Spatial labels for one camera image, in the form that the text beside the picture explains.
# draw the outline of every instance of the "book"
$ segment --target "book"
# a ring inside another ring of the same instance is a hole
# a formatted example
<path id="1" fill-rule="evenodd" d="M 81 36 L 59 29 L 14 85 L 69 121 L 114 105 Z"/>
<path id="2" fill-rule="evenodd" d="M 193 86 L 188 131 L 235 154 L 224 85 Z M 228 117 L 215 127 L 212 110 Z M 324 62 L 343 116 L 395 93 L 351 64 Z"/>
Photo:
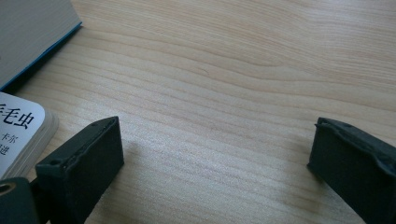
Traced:
<path id="1" fill-rule="evenodd" d="M 70 0 L 0 1 L 0 90 L 80 25 Z"/>
<path id="2" fill-rule="evenodd" d="M 58 123 L 43 106 L 0 92 L 0 179 L 26 176 Z"/>

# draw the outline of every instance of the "wooden table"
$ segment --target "wooden table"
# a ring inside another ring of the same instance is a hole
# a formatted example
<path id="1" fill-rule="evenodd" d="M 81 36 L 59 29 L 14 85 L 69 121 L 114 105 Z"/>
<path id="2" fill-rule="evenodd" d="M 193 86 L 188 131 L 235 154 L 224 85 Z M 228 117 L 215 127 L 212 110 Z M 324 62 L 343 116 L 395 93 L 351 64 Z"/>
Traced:
<path id="1" fill-rule="evenodd" d="M 318 117 L 396 145 L 395 1 L 72 3 L 84 27 L 17 95 L 59 116 L 42 158 L 120 117 L 87 223 L 362 223 L 306 164 Z"/>

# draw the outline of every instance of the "black object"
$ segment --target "black object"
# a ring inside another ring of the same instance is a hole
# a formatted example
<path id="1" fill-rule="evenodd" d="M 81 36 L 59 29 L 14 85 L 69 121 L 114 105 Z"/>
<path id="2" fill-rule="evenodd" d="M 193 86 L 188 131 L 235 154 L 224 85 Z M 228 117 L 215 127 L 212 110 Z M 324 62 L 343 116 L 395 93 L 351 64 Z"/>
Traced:
<path id="1" fill-rule="evenodd" d="M 366 223 L 396 223 L 396 148 L 337 120 L 316 126 L 308 168 Z"/>
<path id="2" fill-rule="evenodd" d="M 35 167 L 0 181 L 0 223 L 83 223 L 123 165 L 118 117 L 92 123 Z"/>

